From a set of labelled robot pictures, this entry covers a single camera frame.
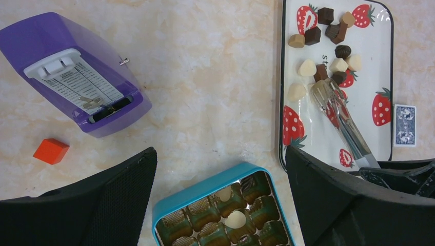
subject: strawberry-print plate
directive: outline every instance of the strawberry-print plate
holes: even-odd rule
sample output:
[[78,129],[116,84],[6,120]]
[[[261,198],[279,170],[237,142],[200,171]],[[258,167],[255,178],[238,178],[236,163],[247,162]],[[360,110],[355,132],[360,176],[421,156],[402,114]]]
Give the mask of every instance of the strawberry-print plate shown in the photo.
[[[329,119],[313,103],[309,88],[313,77],[301,77],[298,68],[306,59],[329,65],[334,61],[335,45],[325,35],[327,25],[318,23],[317,11],[334,9],[338,24],[345,12],[356,18],[348,28],[345,40],[352,54],[362,58],[362,70],[347,70],[340,85],[347,97],[347,108],[377,160],[390,160],[392,150],[392,48],[393,20],[385,5],[365,0],[286,0],[283,5],[281,87],[280,87],[280,162],[285,169],[285,150],[289,145],[301,148],[317,159],[343,171],[358,171],[352,156]],[[320,42],[303,48],[293,48],[288,41],[293,34],[318,26]],[[301,83],[307,95],[301,100],[288,99],[292,83]]]

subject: cube-shaped chocolate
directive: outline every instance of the cube-shaped chocolate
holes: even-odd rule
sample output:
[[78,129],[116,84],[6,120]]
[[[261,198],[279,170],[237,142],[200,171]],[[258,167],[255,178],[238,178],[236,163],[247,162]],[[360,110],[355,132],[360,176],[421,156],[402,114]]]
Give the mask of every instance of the cube-shaped chocolate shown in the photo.
[[332,38],[331,41],[336,45],[343,42],[344,38],[346,37],[346,31],[347,31],[347,24],[340,23],[339,24],[339,33],[338,33],[337,37]]
[[321,8],[318,10],[319,24],[330,25],[334,21],[334,10]]
[[326,71],[326,66],[325,64],[319,64],[315,67],[317,69],[315,75],[314,75],[314,80],[317,82],[319,80],[325,80],[328,77],[328,72]]
[[337,83],[337,85],[341,85],[346,78],[346,72],[335,72],[332,76],[332,79]]
[[328,28],[326,28],[326,36],[330,39],[334,39],[339,34],[339,30],[339,25],[329,25]]
[[320,42],[320,36],[322,31],[319,27],[311,28],[310,30],[305,32],[305,45],[313,45]]

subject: purple metronome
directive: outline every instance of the purple metronome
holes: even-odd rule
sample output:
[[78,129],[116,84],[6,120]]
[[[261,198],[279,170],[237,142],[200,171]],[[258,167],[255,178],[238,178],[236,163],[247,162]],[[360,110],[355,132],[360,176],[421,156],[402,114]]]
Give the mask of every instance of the purple metronome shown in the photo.
[[151,109],[127,60],[56,13],[0,30],[0,51],[35,90],[94,137],[122,130]]

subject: green leaf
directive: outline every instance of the green leaf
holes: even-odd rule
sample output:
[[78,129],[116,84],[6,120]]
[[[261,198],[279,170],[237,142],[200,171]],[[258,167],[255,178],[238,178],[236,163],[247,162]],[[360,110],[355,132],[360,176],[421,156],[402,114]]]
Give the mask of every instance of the green leaf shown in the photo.
[[317,14],[317,12],[316,12],[317,8],[315,8],[312,4],[308,4],[308,6],[310,7],[310,9],[311,9],[313,12],[315,12],[315,13]]
[[355,71],[352,71],[352,70],[349,70],[350,72],[350,75],[352,75],[353,76],[353,80],[355,80],[355,81],[357,81],[357,77],[358,77],[358,75],[355,73]]
[[391,92],[387,88],[382,87],[384,90],[382,91],[376,91],[376,94],[381,95],[382,97],[388,98],[389,101],[391,101]]
[[374,13],[374,8],[372,8],[372,6],[370,5],[370,9],[369,9],[369,11],[368,11],[368,18],[370,19],[370,24],[374,27],[374,25],[373,25],[373,23],[375,23],[375,21],[374,21],[374,16],[373,16],[373,13]]
[[291,146],[294,147],[298,147],[298,148],[302,148],[305,147],[305,145],[302,145],[301,143],[307,138],[307,135],[305,135],[303,138],[296,138],[296,139],[292,139],[290,142]]

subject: beige marble surface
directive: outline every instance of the beige marble surface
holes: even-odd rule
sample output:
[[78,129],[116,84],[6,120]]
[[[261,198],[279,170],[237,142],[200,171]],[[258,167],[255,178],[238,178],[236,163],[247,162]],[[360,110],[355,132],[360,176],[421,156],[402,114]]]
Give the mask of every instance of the beige marble surface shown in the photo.
[[[394,149],[393,158],[432,158],[435,2],[384,2],[395,24],[394,102],[416,105],[419,116],[418,147]],[[282,1],[2,0],[0,28],[49,11],[88,27],[130,58],[154,105],[131,127],[95,139],[0,55],[0,199],[38,196],[154,146],[159,165],[139,245],[155,245],[151,208],[158,200],[241,161],[272,173],[294,240],[303,245],[275,151]],[[48,137],[71,145],[55,166],[32,157]]]

